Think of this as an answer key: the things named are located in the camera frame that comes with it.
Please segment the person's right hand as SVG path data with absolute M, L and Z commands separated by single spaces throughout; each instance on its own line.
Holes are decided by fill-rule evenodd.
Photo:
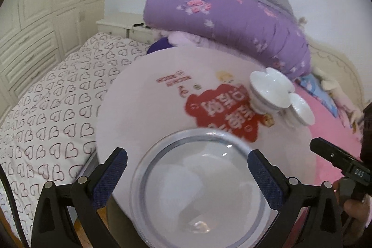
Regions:
M 366 195 L 362 202 L 354 199 L 344 202 L 343 210 L 354 219 L 344 234 L 344 247 L 371 247 L 370 199 L 371 196 Z

